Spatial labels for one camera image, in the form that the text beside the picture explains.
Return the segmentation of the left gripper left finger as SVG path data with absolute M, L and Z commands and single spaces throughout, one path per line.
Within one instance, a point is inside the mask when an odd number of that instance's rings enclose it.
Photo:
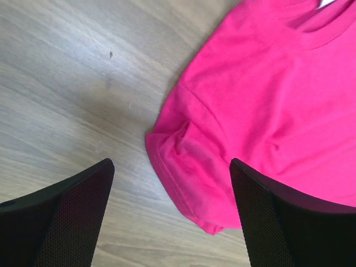
M 1 266 L 91 266 L 114 173 L 104 159 L 1 203 Z

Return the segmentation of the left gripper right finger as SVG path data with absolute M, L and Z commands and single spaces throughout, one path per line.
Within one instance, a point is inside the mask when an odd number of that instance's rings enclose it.
M 238 159 L 231 183 L 251 266 L 355 266 L 355 208 L 307 195 Z

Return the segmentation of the magenta t-shirt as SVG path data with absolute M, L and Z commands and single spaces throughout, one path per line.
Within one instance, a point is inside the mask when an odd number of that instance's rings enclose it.
M 168 95 L 146 149 L 169 197 L 214 235 L 241 227 L 237 158 L 355 205 L 355 2 L 241 1 Z

